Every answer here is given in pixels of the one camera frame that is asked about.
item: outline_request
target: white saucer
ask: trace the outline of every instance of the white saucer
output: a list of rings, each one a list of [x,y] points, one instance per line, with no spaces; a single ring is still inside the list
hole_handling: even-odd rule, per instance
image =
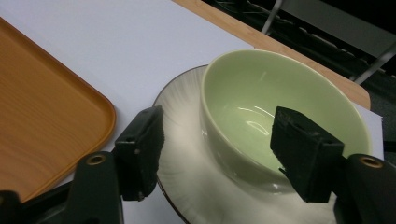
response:
[[[165,143],[158,177],[163,193],[190,223],[335,223],[330,203],[305,203],[297,193],[273,193],[227,177],[210,155],[200,127],[201,77],[206,66],[173,79],[155,105],[164,110]]]

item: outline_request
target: wooden tray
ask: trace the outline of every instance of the wooden tray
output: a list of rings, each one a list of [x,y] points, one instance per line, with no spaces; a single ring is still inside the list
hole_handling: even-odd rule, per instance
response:
[[[24,202],[53,187],[115,120],[107,98],[0,18],[0,189]]]

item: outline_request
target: light green bowl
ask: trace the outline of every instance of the light green bowl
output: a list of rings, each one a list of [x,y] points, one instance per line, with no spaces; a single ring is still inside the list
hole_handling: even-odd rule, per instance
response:
[[[259,184],[268,175],[282,176],[270,148],[279,105],[302,112],[344,142],[344,156],[371,154],[359,112],[328,79],[280,54],[238,50],[215,59],[201,87],[203,129],[228,175]]]

